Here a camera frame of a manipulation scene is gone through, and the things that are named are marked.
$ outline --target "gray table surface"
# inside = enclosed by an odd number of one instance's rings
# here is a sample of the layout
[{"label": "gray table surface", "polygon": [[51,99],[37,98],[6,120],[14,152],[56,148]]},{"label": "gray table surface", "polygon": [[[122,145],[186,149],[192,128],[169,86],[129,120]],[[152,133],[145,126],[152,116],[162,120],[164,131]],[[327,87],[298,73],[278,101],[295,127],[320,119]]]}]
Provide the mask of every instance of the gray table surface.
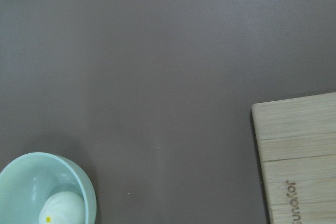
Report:
[{"label": "gray table surface", "polygon": [[336,91],[336,0],[0,0],[0,169],[90,176],[102,223],[267,223],[256,102]]}]

